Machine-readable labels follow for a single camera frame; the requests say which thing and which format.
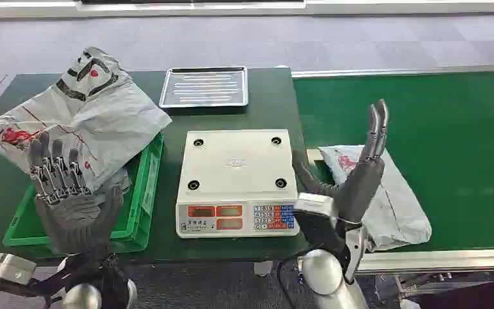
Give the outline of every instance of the package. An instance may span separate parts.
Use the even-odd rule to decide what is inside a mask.
[[[334,182],[343,183],[355,168],[363,145],[319,147]],[[414,192],[385,150],[381,159],[385,170],[362,223],[370,236],[368,249],[389,250],[408,244],[427,242],[431,225]]]
[[[88,47],[55,84],[0,116],[0,154],[29,174],[30,140],[46,131],[66,158],[79,150],[96,191],[170,122],[116,59]]]

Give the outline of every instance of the electronic scale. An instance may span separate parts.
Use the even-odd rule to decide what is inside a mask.
[[[181,238],[294,236],[288,130],[190,131],[176,204]]]

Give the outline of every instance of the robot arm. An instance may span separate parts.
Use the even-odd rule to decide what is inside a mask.
[[[64,309],[128,309],[136,288],[109,243],[123,192],[111,184],[92,193],[78,168],[78,151],[71,150],[66,164],[61,141],[53,142],[52,154],[48,145],[48,134],[41,133],[30,146],[35,207],[52,243],[68,257],[56,274],[39,281],[32,277],[35,263],[0,253],[0,291],[43,297],[47,308],[63,297]],[[55,296],[62,289],[65,293]]]
[[[380,186],[389,115],[383,100],[369,107],[369,132],[355,169],[342,184],[322,183],[293,153],[293,167],[308,193],[300,193],[294,215],[313,250],[302,258],[302,274],[320,308],[367,308],[354,274],[365,250],[361,224]]]

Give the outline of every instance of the stainless steel tray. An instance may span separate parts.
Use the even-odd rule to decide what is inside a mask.
[[[160,96],[161,108],[245,106],[248,103],[247,69],[171,68]]]

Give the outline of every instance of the scale keypad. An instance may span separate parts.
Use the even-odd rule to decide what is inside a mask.
[[[254,229],[276,230],[294,229],[295,217],[292,205],[281,206],[254,206]]]

